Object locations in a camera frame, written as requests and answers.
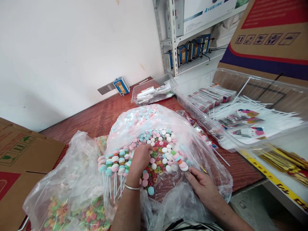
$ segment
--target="plastic tray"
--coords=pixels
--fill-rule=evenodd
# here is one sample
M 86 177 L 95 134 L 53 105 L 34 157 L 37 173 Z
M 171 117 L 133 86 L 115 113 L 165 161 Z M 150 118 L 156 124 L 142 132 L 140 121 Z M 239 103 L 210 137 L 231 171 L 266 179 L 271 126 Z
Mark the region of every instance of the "plastic tray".
M 210 131 L 212 128 L 219 130 L 221 137 L 230 139 L 234 143 L 235 149 L 228 149 L 229 151 L 236 151 L 241 148 L 250 150 L 260 150 L 265 148 L 264 144 L 286 136 L 291 132 L 308 127 L 308 88 L 273 81 L 257 76 L 247 75 L 224 68 L 218 68 L 201 76 L 192 78 L 174 88 L 174 93 L 177 95 L 178 102 L 191 114 L 193 118 Z M 195 105 L 188 101 L 189 94 L 198 91 L 201 87 L 206 87 L 211 83 L 218 83 L 220 86 L 237 91 L 240 96 L 247 96 L 252 100 L 260 101 L 260 103 L 272 104 L 266 106 L 267 108 L 274 108 L 280 112 L 296 112 L 297 117 L 302 118 L 305 123 L 293 129 L 285 130 L 281 134 L 270 136 L 267 139 L 257 141 L 253 144 L 246 144 L 235 137 L 231 136 L 226 130 L 214 121 L 208 114 L 201 112 Z
M 152 94 L 153 98 L 148 100 L 148 101 L 145 101 L 145 102 L 142 102 L 142 100 L 137 99 L 137 95 L 139 93 L 141 93 L 142 90 L 145 90 L 149 87 L 154 87 L 156 89 L 160 86 L 165 85 L 166 81 L 169 81 L 169 83 L 171 85 L 170 90 L 166 90 L 166 91 L 162 91 L 162 92 L 159 92 L 159 93 L 156 93 L 156 94 Z M 158 77 L 156 79 L 149 80 L 145 83 L 142 83 L 142 84 L 134 87 L 131 103 L 136 103 L 137 106 L 144 106 L 144 105 L 148 105 L 148 104 L 151 104 L 151 103 L 161 101 L 161 100 L 166 99 L 166 98 L 170 98 L 174 95 L 172 90 L 176 85 L 177 85 L 176 81 L 173 79 L 172 75 L 169 74 L 169 73 L 165 74 L 161 77 Z

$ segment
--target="silver bangle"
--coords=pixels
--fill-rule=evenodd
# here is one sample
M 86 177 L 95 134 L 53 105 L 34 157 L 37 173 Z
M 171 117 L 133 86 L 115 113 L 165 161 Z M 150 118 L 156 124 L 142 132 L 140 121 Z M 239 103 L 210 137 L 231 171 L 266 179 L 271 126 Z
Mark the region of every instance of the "silver bangle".
M 125 183 L 124 184 L 126 188 L 130 189 L 130 190 L 140 190 L 141 189 L 141 186 L 139 188 L 132 188 L 130 186 L 127 186 L 127 184 Z

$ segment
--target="electrical socket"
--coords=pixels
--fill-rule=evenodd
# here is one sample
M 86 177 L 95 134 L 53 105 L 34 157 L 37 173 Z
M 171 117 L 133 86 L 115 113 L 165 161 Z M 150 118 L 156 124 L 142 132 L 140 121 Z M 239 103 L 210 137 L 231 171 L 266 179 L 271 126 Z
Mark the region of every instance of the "electrical socket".
M 99 93 L 102 95 L 106 94 L 107 92 L 110 92 L 111 90 L 115 89 L 116 87 L 113 85 L 113 82 L 97 89 Z

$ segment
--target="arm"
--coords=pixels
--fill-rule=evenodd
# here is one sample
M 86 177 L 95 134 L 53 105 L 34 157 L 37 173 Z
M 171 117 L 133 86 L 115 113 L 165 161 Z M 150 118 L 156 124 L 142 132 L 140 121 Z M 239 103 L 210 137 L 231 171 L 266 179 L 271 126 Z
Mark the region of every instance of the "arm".
M 150 162 L 150 144 L 140 145 L 135 149 L 126 185 L 139 188 L 142 171 Z M 112 222 L 111 231 L 140 230 L 140 191 L 124 188 L 119 206 Z
M 194 167 L 189 167 L 185 176 L 204 206 L 218 218 L 227 230 L 253 231 L 253 228 L 225 202 L 208 174 L 200 172 Z

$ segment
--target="white box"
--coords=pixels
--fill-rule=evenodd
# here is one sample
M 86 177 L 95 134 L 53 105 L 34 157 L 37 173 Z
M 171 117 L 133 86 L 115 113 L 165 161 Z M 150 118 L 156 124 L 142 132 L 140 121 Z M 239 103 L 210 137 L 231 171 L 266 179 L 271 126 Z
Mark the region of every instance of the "white box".
M 185 35 L 235 9 L 236 0 L 175 0 L 176 36 Z M 171 37 L 166 11 L 167 36 Z

